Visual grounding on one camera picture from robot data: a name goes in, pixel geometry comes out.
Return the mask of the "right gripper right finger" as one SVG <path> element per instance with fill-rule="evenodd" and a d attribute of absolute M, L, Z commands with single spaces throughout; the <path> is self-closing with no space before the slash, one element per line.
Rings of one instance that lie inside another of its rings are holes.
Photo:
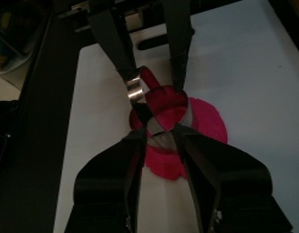
<path fill-rule="evenodd" d="M 178 125 L 172 135 L 200 233 L 293 233 L 273 197 L 266 165 L 241 149 Z"/>

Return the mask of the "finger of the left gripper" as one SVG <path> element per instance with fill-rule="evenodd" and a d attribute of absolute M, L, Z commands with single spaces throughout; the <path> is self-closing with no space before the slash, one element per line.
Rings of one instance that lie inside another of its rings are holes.
<path fill-rule="evenodd" d="M 191 26 L 190 0 L 162 0 L 167 37 L 170 44 L 170 67 L 172 84 L 183 90 L 186 68 L 194 29 Z"/>
<path fill-rule="evenodd" d="M 88 24 L 96 41 L 124 81 L 134 77 L 136 62 L 126 18 L 115 0 L 88 0 Z"/>

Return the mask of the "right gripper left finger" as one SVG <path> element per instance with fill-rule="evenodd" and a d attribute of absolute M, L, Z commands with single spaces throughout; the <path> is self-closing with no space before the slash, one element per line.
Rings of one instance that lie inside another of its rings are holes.
<path fill-rule="evenodd" d="M 146 142 L 146 129 L 132 130 L 84 165 L 64 233 L 138 233 Z"/>

